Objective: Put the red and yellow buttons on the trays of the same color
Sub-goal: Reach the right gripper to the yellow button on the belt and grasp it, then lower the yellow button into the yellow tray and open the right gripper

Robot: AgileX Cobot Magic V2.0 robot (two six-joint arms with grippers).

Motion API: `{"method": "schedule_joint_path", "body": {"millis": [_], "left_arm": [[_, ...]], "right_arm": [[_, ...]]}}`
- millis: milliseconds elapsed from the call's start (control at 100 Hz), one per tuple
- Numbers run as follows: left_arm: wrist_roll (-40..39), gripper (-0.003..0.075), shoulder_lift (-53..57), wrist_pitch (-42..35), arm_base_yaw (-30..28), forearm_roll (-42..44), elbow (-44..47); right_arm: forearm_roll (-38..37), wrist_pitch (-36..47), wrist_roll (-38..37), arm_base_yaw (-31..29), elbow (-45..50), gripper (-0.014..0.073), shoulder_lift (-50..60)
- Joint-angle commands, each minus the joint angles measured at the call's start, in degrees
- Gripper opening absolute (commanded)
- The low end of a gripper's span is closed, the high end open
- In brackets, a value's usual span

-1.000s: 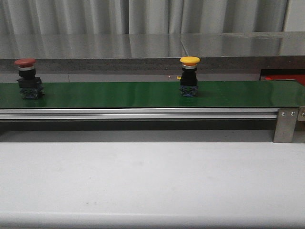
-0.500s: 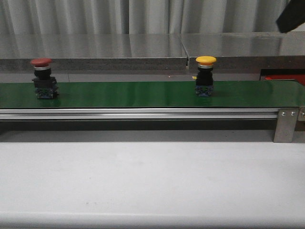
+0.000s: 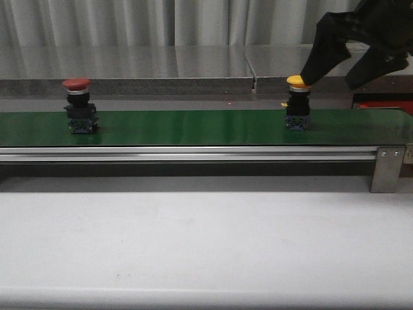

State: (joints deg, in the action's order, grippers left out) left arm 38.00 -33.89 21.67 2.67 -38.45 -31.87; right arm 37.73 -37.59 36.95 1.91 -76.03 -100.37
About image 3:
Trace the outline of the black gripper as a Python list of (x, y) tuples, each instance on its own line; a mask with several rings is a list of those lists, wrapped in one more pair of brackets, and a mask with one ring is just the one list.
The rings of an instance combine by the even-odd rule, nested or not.
[(412, 1), (360, 1), (350, 12), (327, 12), (316, 25), (312, 50), (300, 76), (311, 86), (350, 57), (347, 41), (370, 48), (345, 81), (351, 90), (408, 67), (412, 53)]

